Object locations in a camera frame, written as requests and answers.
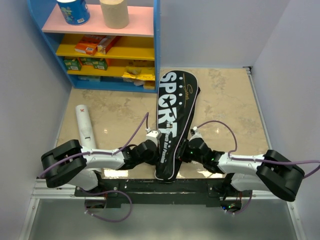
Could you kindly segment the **black racket cover bag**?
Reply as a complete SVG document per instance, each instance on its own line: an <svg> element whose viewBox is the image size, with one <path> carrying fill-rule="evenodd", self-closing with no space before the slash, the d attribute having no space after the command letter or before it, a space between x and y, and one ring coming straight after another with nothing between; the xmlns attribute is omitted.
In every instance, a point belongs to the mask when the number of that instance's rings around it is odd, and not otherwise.
<svg viewBox="0 0 320 240"><path fill-rule="evenodd" d="M200 91L196 76L184 70L167 72L159 81L156 125L161 137L154 174L159 181L172 182L178 174L179 151L188 137Z"/></svg>

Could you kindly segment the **white shuttlecock tube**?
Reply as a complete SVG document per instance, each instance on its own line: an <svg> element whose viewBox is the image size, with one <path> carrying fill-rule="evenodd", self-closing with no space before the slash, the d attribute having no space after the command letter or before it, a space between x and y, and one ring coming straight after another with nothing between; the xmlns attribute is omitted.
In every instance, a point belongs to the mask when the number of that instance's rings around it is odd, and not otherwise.
<svg viewBox="0 0 320 240"><path fill-rule="evenodd" d="M80 143L83 147L96 149L96 140L88 107L84 104L75 107Z"/></svg>

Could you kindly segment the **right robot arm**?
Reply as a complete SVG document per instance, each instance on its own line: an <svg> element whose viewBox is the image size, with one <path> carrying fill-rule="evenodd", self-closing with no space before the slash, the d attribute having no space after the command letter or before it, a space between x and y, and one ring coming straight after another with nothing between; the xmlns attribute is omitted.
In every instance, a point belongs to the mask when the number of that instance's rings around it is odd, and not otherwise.
<svg viewBox="0 0 320 240"><path fill-rule="evenodd" d="M230 197L243 191L269 191L294 202L305 172L275 150L260 155L232 155L212 150L200 137L184 140L176 159L195 161L213 174L225 174L222 191Z"/></svg>

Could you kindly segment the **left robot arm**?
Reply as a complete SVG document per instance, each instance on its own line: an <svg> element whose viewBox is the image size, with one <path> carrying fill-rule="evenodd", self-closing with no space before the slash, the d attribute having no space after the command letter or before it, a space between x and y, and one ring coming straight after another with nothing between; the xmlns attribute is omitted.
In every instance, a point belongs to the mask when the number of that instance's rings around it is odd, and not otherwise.
<svg viewBox="0 0 320 240"><path fill-rule="evenodd" d="M81 146L72 139L41 156L43 172L39 178L46 180L48 188L71 184L99 196L104 184L98 180L97 169L131 170L142 163L155 164L158 156L158 144L152 140L134 148L102 150Z"/></svg>

